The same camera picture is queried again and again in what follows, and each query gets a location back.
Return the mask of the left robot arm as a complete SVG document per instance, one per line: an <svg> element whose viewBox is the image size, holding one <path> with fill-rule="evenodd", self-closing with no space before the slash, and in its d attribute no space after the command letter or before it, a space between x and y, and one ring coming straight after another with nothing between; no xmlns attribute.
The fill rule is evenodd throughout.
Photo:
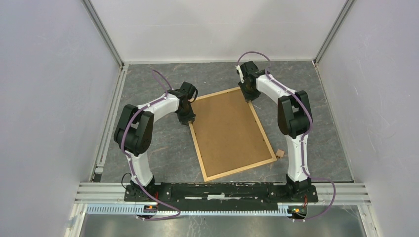
<svg viewBox="0 0 419 237"><path fill-rule="evenodd" d="M114 133L114 141L125 154L131 171L131 184L143 201L155 196L154 175L148 160L154 123L175 113L182 125L193 123L196 115L191 103L198 90L191 83L183 82L179 89L170 89L159 98L143 105L125 105Z"/></svg>

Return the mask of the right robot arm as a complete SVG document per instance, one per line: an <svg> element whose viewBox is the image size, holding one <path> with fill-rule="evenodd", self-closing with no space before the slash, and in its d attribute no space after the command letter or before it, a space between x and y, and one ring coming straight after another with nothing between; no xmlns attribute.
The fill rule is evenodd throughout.
<svg viewBox="0 0 419 237"><path fill-rule="evenodd" d="M313 123L308 94L286 87L253 61L235 68L240 76L238 85L247 102L264 93L277 104L277 124L286 138L289 157L285 194L289 200L299 201L311 187L306 167L307 139Z"/></svg>

